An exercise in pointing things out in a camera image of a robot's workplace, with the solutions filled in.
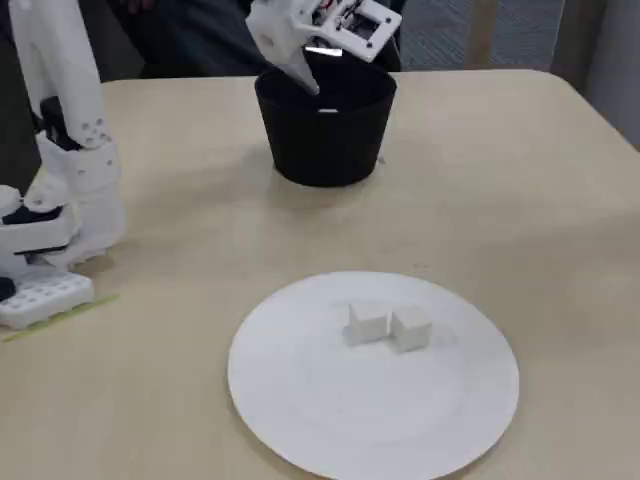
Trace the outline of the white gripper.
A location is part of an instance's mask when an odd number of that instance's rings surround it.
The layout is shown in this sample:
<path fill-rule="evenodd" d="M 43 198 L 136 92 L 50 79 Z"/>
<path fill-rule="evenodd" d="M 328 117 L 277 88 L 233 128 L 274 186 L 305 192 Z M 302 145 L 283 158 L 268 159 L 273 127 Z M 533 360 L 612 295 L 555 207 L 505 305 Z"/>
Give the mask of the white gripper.
<path fill-rule="evenodd" d="M 262 56 L 274 67 L 297 82 L 311 95 L 318 95 L 320 87 L 307 63 L 303 45 L 312 24 L 312 15 L 319 1 L 255 0 L 245 22 Z M 343 50 L 307 45 L 306 52 L 341 57 Z"/>

